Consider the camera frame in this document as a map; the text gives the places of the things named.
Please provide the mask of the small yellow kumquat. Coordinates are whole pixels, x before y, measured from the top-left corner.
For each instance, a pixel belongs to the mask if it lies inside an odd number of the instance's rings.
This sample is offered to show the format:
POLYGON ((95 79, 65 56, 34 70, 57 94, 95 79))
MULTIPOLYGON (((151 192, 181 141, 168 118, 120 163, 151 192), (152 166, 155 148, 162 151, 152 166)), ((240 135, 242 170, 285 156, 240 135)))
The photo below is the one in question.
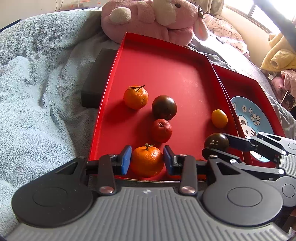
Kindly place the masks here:
POLYGON ((224 128, 228 123, 228 117, 221 109, 216 109, 212 112, 211 120, 213 125, 217 128, 224 128))

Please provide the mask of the red tomato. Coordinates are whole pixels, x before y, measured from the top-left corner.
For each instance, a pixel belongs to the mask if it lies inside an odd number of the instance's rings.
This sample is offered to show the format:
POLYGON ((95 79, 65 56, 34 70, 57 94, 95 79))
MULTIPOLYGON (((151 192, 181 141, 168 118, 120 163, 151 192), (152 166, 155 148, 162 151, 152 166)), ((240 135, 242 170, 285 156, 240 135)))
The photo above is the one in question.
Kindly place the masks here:
POLYGON ((172 133, 172 126, 167 120, 155 120, 151 126, 151 137, 157 143, 166 143, 171 138, 172 133))

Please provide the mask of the large dark tomato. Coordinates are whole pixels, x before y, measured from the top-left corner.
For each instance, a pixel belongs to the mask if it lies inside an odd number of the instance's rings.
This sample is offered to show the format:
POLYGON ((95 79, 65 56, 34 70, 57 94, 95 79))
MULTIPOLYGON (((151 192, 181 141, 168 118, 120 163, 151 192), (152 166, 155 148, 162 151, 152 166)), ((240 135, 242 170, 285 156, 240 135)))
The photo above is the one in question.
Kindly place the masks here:
POLYGON ((171 120, 177 113, 176 102, 167 95, 156 97, 152 103, 152 114, 156 119, 171 120))

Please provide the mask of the orange mandarin with stem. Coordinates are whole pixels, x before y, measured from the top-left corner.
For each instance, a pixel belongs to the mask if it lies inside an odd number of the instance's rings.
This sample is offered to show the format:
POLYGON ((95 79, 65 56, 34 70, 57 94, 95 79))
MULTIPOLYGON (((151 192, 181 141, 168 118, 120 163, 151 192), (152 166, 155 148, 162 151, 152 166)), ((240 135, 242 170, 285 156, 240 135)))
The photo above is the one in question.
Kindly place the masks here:
POLYGON ((139 110, 147 105, 149 94, 145 89, 145 85, 129 86, 124 92, 123 101, 125 105, 131 109, 139 110))

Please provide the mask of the blue floral plate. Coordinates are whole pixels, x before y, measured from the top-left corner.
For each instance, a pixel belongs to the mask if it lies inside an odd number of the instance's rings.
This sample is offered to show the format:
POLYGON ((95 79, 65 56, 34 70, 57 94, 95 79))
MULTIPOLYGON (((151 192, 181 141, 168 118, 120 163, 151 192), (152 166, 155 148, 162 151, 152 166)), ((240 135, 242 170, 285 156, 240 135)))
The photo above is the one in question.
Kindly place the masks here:
POLYGON ((259 132, 274 134, 263 111, 252 101, 242 96, 231 98, 245 138, 256 137, 259 132))

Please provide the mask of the small photo card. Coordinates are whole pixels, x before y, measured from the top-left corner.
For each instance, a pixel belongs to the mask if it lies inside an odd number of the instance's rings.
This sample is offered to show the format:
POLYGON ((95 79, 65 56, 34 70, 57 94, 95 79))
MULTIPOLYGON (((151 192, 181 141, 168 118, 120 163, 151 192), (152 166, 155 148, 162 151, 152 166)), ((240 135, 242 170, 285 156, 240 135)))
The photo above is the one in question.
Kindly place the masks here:
POLYGON ((293 106, 295 105, 295 98, 289 91, 286 91, 280 105, 284 107, 287 111, 292 110, 293 106))

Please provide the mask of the blue fleece blanket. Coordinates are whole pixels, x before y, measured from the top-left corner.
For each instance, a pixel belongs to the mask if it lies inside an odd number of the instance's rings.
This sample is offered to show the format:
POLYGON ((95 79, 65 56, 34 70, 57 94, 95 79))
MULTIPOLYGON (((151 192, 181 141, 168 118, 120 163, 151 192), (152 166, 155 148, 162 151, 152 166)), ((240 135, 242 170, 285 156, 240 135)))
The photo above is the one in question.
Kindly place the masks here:
POLYGON ((197 195, 185 196, 166 165, 159 181, 115 175, 116 193, 97 197, 68 225, 17 220, 11 201, 19 188, 75 158, 89 161, 99 109, 84 108, 80 92, 99 50, 114 46, 100 19, 100 11, 63 11, 1 33, 1 239, 288 240, 278 223, 294 207, 266 224, 227 224, 204 208, 201 170, 197 195))

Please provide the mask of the large red tray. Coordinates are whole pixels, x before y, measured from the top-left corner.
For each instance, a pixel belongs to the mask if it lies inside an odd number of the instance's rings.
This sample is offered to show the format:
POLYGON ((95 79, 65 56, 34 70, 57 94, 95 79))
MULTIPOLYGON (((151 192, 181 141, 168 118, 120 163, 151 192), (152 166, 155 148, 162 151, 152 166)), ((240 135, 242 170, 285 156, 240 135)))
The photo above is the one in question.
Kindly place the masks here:
MULTIPOLYGON (((231 114, 211 63, 205 55, 188 48, 133 33, 125 35, 111 68, 88 160, 119 154, 126 145, 138 148, 151 143, 152 102, 160 95, 177 104, 177 113, 170 121, 171 150, 201 160, 205 139, 219 132, 211 121, 212 112, 222 108, 231 114), (147 105, 139 110, 123 101, 124 92, 133 85, 145 85, 149 94, 147 105)), ((222 132, 238 135, 233 117, 222 132)))

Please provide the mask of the black box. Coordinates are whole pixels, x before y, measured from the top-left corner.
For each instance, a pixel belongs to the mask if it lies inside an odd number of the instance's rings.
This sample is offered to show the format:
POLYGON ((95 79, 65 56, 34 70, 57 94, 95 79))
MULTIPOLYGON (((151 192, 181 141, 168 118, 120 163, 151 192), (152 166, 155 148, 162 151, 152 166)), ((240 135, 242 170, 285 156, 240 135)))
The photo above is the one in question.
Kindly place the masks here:
POLYGON ((103 48, 93 63, 81 90, 84 108, 99 108, 117 50, 103 48))

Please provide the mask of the polka dot pillow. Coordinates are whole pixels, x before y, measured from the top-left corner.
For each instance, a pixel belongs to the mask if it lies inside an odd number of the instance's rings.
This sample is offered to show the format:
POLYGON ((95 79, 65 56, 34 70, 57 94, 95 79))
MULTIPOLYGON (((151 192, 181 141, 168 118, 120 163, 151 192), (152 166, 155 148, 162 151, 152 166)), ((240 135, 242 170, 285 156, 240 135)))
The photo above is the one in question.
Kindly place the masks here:
POLYGON ((208 30, 217 35, 223 42, 239 50, 246 58, 249 58, 247 44, 239 32, 227 21, 215 18, 212 15, 204 14, 204 22, 208 30))

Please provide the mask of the pink plush bunny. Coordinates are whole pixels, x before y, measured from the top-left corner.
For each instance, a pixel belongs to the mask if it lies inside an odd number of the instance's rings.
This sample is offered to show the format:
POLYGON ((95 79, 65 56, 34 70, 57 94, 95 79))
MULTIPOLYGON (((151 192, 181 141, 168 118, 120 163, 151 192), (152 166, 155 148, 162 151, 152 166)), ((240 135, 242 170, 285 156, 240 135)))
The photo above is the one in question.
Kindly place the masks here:
POLYGON ((109 1, 102 7, 101 27, 116 43, 135 33, 180 46, 194 36, 205 41, 208 28, 200 6, 189 1, 109 1))

